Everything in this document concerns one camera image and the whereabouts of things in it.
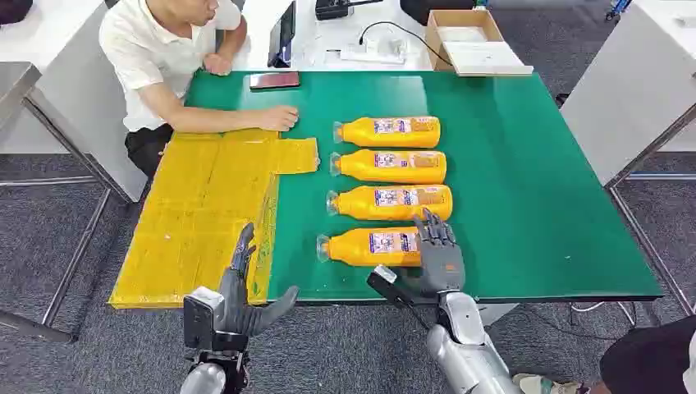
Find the person's right hand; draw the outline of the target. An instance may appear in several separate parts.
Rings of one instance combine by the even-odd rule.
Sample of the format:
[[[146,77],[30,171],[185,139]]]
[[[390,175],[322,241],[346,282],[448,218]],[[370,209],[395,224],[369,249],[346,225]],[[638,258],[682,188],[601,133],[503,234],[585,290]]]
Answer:
[[[261,110],[258,128],[266,131],[286,132],[291,130],[299,120],[299,110],[291,106],[276,106]]]

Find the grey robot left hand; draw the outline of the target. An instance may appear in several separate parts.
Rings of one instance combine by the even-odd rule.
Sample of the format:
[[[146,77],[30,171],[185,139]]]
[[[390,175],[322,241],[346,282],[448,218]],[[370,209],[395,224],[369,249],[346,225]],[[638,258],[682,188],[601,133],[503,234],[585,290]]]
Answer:
[[[219,286],[219,292],[225,299],[222,330],[247,337],[259,335],[287,314],[295,305],[300,290],[298,286],[290,286],[281,298],[270,305],[258,307],[248,304],[246,275],[256,249],[255,245],[250,244],[253,238],[254,224],[248,222],[242,227],[230,265],[224,269]]]

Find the person's left hand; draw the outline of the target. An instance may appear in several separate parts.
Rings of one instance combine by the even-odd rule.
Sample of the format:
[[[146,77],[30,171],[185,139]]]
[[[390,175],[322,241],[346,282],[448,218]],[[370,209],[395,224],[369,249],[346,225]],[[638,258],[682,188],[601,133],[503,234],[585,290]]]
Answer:
[[[219,53],[209,53],[204,57],[203,68],[216,76],[227,76],[232,69],[232,60]]]

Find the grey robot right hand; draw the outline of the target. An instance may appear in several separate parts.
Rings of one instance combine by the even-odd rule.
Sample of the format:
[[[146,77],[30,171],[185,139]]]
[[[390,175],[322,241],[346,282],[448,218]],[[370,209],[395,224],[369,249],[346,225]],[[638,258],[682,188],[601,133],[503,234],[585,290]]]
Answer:
[[[461,291],[465,283],[465,265],[451,226],[427,208],[423,208],[422,216],[414,216],[421,267],[420,293],[431,296]]]

